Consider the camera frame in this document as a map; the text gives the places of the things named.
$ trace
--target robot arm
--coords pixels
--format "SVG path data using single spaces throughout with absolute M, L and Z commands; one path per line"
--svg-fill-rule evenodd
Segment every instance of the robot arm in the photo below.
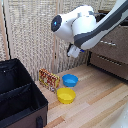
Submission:
M 113 9 L 98 23 L 93 8 L 84 5 L 67 14 L 57 15 L 51 23 L 51 30 L 59 38 L 86 50 L 94 47 L 127 17 L 128 0 L 117 0 Z

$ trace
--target wicker wall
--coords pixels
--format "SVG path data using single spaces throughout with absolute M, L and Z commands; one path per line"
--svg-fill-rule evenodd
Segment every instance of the wicker wall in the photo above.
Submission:
M 3 9 L 0 1 L 0 61 L 9 59 Z
M 100 9 L 110 11 L 116 3 L 116 0 L 102 0 Z
M 20 59 L 34 80 L 40 68 L 52 72 L 56 1 L 5 0 L 4 8 L 11 57 Z
M 34 80 L 40 68 L 58 73 L 86 63 L 87 51 L 76 59 L 67 57 L 69 43 L 53 35 L 51 21 L 58 13 L 83 4 L 98 12 L 101 3 L 104 5 L 102 0 L 4 0 L 11 58 L 19 58 Z

